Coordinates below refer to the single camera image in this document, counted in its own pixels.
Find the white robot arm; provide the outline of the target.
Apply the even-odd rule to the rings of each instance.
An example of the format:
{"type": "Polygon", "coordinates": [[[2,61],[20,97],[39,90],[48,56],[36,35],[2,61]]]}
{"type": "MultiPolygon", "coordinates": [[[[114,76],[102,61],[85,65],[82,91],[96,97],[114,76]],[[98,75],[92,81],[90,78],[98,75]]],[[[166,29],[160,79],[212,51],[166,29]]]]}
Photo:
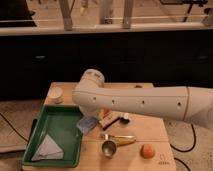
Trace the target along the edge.
{"type": "Polygon", "coordinates": [[[72,100],[84,115],[101,109],[169,118],[213,131],[213,89],[175,86],[105,88],[104,75],[88,69],[73,90],[72,100]]]}

